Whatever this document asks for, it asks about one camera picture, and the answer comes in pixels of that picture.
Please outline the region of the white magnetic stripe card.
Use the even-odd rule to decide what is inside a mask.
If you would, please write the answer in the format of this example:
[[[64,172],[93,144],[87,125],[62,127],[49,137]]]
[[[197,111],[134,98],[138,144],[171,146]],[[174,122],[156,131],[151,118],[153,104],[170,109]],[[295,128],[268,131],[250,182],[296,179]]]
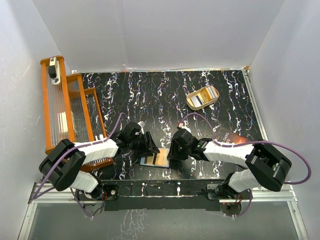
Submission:
[[[190,98],[190,100],[192,101],[192,104],[195,106],[195,107],[200,107],[204,104],[203,100],[201,99],[200,96],[198,95],[194,95]]]

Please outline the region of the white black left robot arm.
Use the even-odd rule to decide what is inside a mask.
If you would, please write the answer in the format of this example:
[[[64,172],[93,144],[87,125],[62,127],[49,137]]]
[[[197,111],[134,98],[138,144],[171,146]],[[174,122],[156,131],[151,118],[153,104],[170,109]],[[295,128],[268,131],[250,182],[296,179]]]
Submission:
[[[96,177],[81,168],[92,161],[114,158],[123,150],[130,149],[138,158],[159,154],[150,132],[135,122],[129,122],[117,134],[103,140],[74,143],[69,139],[61,140],[39,165],[55,190],[61,192],[68,188],[83,190],[93,200],[103,195],[103,187]]]

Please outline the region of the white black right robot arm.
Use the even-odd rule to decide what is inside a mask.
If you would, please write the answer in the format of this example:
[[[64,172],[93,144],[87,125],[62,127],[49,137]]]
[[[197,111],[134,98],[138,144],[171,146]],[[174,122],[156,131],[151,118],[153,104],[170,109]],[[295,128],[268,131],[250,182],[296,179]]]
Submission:
[[[188,130],[180,128],[171,139],[167,159],[184,161],[221,161],[244,167],[230,173],[222,184],[205,192],[212,196],[233,199],[241,192],[264,187],[279,192],[292,167],[292,162],[270,143],[230,144],[210,138],[197,139]]]

